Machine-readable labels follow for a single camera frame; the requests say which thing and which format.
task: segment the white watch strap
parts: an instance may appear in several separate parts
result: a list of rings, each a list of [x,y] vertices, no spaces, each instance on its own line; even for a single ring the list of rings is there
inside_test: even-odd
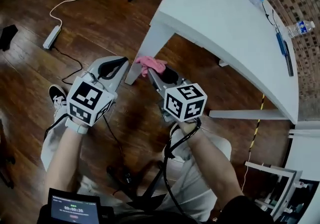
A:
[[[74,130],[78,134],[86,134],[87,131],[88,131],[87,127],[83,127],[82,125],[79,125],[79,124],[75,123],[74,121],[72,121],[70,119],[70,117],[67,118],[67,120],[65,122],[65,126],[69,127],[72,130]]]

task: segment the shoelace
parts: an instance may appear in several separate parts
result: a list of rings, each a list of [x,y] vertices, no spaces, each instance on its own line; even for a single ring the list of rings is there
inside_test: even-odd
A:
[[[53,104],[54,104],[54,108],[55,108],[55,113],[54,116],[56,116],[58,110],[62,107],[62,106],[66,106],[67,102],[65,101],[65,97],[63,96],[54,96],[53,97]]]

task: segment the black sleeve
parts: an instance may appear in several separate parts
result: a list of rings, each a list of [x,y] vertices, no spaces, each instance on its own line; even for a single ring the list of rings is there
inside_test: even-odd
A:
[[[273,224],[271,215],[260,209],[247,197],[241,195],[226,204],[218,217],[217,224]]]
[[[49,206],[46,204],[41,207],[40,213],[39,213],[39,218],[36,224],[47,224],[50,223],[50,209]]]

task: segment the black strap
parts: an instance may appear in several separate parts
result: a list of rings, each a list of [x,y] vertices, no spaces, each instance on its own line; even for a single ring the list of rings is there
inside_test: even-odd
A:
[[[69,117],[68,113],[64,113],[62,116],[60,116],[60,118],[56,122],[54,122],[53,125],[51,125],[48,129],[45,130],[43,141],[45,141],[45,139],[46,139],[46,137],[48,135],[48,132],[50,132],[50,130],[53,127],[55,127],[58,123],[60,123],[62,121],[62,119],[66,118],[66,117]]]

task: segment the black and white sneaker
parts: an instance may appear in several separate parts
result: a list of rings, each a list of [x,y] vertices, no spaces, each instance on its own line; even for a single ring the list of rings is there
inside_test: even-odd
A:
[[[49,96],[55,108],[54,116],[56,116],[58,110],[60,110],[63,106],[66,108],[67,95],[59,85],[53,84],[49,88]]]

